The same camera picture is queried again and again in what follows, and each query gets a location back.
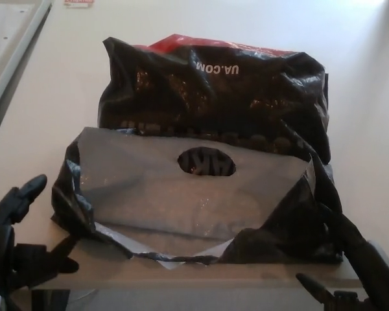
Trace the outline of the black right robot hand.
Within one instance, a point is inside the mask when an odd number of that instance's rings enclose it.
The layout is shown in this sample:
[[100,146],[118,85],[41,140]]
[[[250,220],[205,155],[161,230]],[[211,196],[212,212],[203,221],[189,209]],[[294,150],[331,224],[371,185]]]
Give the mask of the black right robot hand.
[[377,244],[366,240],[344,214],[334,212],[325,205],[321,205],[320,209],[328,230],[368,297],[361,301],[356,292],[337,290],[331,293],[303,273],[296,274],[297,280],[324,306],[324,310],[389,310],[389,257]]

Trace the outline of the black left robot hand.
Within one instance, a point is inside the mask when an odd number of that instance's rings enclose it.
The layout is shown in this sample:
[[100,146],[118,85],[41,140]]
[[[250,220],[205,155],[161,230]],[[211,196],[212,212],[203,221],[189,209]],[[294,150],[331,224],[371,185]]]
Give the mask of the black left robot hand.
[[24,288],[34,288],[79,270],[70,253],[78,238],[64,238],[52,250],[43,244],[15,243],[14,224],[20,223],[30,205],[43,192],[47,176],[40,174],[21,187],[12,187],[0,201],[0,310],[20,310],[11,295]]

